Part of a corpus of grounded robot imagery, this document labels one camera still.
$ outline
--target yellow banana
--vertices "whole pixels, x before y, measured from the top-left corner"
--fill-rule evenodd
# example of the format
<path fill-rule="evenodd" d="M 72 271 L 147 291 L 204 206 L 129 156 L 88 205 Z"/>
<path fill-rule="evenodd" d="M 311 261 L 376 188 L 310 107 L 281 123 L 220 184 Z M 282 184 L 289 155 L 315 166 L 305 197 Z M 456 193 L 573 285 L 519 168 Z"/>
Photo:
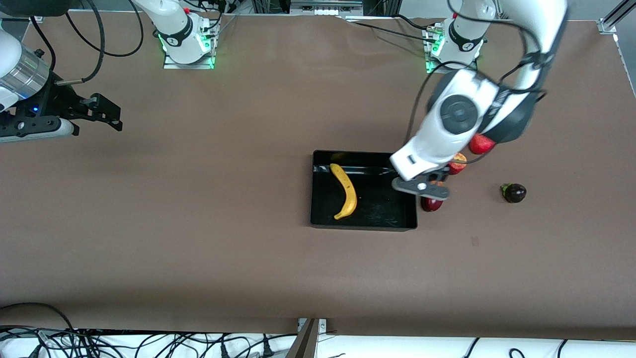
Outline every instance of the yellow banana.
<path fill-rule="evenodd" d="M 341 218 L 348 217 L 354 213 L 357 206 L 357 195 L 354 185 L 349 179 L 349 176 L 345 173 L 341 166 L 331 163 L 329 165 L 331 172 L 336 176 L 342 187 L 345 189 L 347 197 L 345 198 L 345 204 L 342 206 L 340 213 L 333 215 L 333 218 L 340 220 Z"/>

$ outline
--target brown table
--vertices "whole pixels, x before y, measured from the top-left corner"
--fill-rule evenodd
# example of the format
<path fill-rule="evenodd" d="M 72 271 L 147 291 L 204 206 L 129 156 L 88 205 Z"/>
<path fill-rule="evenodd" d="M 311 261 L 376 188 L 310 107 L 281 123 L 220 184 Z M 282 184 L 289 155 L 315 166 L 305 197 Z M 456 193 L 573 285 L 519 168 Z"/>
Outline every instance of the brown table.
<path fill-rule="evenodd" d="M 97 43 L 92 15 L 73 17 Z M 133 48 L 134 15 L 103 17 L 107 49 Z M 163 70 L 144 23 L 138 54 L 76 86 L 120 105 L 123 132 L 78 122 L 78 137 L 2 146 L 2 303 L 52 303 L 78 327 L 292 331 L 315 316 L 343 334 L 634 337 L 636 100 L 593 22 L 569 24 L 525 135 L 406 233 L 310 227 L 310 156 L 401 146 L 418 41 L 240 17 L 215 70 Z M 63 17 L 42 28 L 59 75 L 91 72 L 97 52 Z M 507 27 L 487 36 L 480 69 L 499 76 L 521 45 Z M 44 48 L 34 31 L 26 43 Z M 502 201 L 506 182 L 527 186 L 523 203 Z M 37 309 L 3 322 L 61 325 Z"/>

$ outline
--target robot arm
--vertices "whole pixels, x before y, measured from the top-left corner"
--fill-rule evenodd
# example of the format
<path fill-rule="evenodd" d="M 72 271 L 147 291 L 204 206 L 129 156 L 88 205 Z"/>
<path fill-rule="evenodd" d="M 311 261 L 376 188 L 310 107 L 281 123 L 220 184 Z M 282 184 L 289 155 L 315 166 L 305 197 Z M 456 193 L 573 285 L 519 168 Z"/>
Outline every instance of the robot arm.
<path fill-rule="evenodd" d="M 132 0 L 141 7 L 159 32 L 166 54 L 180 64 L 190 64 L 212 50 L 210 20 L 186 13 L 179 0 Z"/>
<path fill-rule="evenodd" d="M 180 64 L 199 60 L 211 51 L 210 20 L 186 13 L 178 0 L 133 0 L 152 19 L 164 50 Z M 3 1 L 0 10 L 12 16 L 61 16 L 71 1 Z M 0 28 L 0 143 L 77 135 L 69 120 L 105 122 L 120 131 L 120 108 L 100 94 L 86 99 L 50 71 L 33 52 Z"/>
<path fill-rule="evenodd" d="M 464 0 L 462 8 L 468 2 L 474 0 Z M 500 3 L 514 23 L 536 37 L 523 35 L 525 55 L 519 63 L 515 85 L 495 83 L 467 68 L 445 74 L 429 100 L 429 112 L 420 129 L 391 156 L 401 177 L 394 181 L 396 190 L 444 200 L 448 191 L 435 190 L 430 183 L 443 176 L 440 170 L 475 133 L 504 143 L 517 139 L 525 130 L 565 29 L 567 4 L 565 0 L 501 0 Z M 482 36 L 483 33 L 478 34 L 480 41 Z M 445 38 L 447 42 L 454 41 L 453 36 Z M 461 44 L 447 45 L 444 45 L 448 50 L 446 56 L 451 49 L 461 48 Z"/>

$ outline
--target black tray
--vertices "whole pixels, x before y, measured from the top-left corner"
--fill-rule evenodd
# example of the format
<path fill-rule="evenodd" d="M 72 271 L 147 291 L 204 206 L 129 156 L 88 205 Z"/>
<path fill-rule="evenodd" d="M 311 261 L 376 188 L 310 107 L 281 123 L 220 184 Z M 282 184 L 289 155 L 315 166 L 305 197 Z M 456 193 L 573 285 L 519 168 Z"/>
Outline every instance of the black tray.
<path fill-rule="evenodd" d="M 391 181 L 398 176 L 391 153 L 314 152 L 312 181 L 312 226 L 329 229 L 407 231 L 417 227 L 416 197 L 398 192 Z M 340 165 L 354 184 L 358 196 L 354 213 L 336 220 L 345 202 L 345 191 L 329 165 Z"/>

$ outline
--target apple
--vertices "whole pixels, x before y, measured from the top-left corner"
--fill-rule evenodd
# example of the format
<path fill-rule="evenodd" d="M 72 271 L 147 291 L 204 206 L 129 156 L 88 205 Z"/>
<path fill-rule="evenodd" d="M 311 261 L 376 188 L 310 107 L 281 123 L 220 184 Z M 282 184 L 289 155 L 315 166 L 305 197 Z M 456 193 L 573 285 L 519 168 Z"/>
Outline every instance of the apple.
<path fill-rule="evenodd" d="M 495 147 L 495 144 L 496 143 L 490 138 L 477 133 L 471 139 L 471 142 L 468 143 L 468 149 L 470 149 L 473 154 L 481 155 L 491 151 Z"/>
<path fill-rule="evenodd" d="M 441 207 L 444 202 L 442 200 L 435 200 L 429 197 L 421 197 L 420 204 L 422 205 L 422 209 L 426 212 L 436 211 Z"/>
<path fill-rule="evenodd" d="M 464 156 L 464 154 L 457 153 L 455 154 L 455 157 L 453 157 L 453 160 L 466 162 L 466 157 Z M 450 162 L 448 163 L 448 167 L 450 168 L 450 170 L 448 171 L 448 174 L 455 175 L 455 174 L 459 174 L 460 171 L 464 170 L 464 168 L 466 168 L 466 164 Z"/>

